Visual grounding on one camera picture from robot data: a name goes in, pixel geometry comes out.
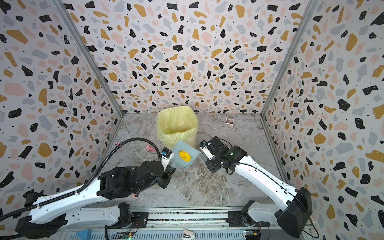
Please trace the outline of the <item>teal plastic dustpan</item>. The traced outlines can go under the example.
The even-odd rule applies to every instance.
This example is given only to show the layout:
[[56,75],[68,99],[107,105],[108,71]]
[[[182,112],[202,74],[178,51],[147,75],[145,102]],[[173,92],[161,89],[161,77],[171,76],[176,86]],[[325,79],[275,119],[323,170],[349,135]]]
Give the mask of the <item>teal plastic dustpan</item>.
[[178,141],[172,151],[175,154],[172,157],[172,168],[180,167],[183,169],[189,168],[201,153],[181,140]]

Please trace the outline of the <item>cream trash bin yellow bag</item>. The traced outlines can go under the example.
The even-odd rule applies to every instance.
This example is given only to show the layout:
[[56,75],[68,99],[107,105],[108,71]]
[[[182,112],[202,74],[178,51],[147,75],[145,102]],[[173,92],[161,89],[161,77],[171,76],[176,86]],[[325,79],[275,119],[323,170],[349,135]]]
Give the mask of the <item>cream trash bin yellow bag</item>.
[[156,116],[158,139],[169,149],[183,141],[191,147],[197,145],[198,118],[188,106],[174,107],[159,112]]

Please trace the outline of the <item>teal hand brush white bristles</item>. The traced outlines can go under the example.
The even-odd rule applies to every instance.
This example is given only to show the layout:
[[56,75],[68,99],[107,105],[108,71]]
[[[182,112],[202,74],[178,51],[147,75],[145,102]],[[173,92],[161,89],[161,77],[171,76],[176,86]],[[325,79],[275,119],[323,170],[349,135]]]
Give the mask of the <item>teal hand brush white bristles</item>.
[[205,162],[207,160],[211,160],[212,159],[212,155],[211,155],[211,152],[208,150],[208,147],[205,146],[205,147],[200,147],[200,150],[201,150],[201,154],[200,154],[200,157],[202,158],[202,160]]

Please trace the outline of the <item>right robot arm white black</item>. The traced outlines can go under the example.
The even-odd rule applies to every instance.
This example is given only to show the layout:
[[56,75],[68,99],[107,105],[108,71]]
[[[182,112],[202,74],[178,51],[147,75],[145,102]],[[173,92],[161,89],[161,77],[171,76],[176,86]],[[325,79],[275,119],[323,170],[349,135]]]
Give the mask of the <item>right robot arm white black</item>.
[[205,165],[216,173],[224,168],[228,174],[236,173],[263,191],[273,200],[271,206],[249,201],[241,211],[229,213],[230,226],[247,226],[265,222],[277,224],[288,235],[299,238],[313,213],[311,193],[304,187],[297,189],[265,170],[243,149],[229,148],[222,139],[214,137],[201,141],[200,149],[207,157]]

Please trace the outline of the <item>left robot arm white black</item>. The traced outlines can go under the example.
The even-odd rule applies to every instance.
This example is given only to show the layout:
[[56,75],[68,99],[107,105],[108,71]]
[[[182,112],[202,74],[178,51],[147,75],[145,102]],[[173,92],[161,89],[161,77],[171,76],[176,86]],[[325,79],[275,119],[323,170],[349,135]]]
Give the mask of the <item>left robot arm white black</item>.
[[165,189],[175,170],[160,161],[144,162],[139,167],[115,167],[92,183],[85,183],[64,194],[29,194],[25,207],[36,207],[27,217],[18,220],[16,232],[28,239],[39,239],[50,237],[71,223],[89,223],[91,218],[82,217],[78,212],[81,207],[138,196],[154,185]]

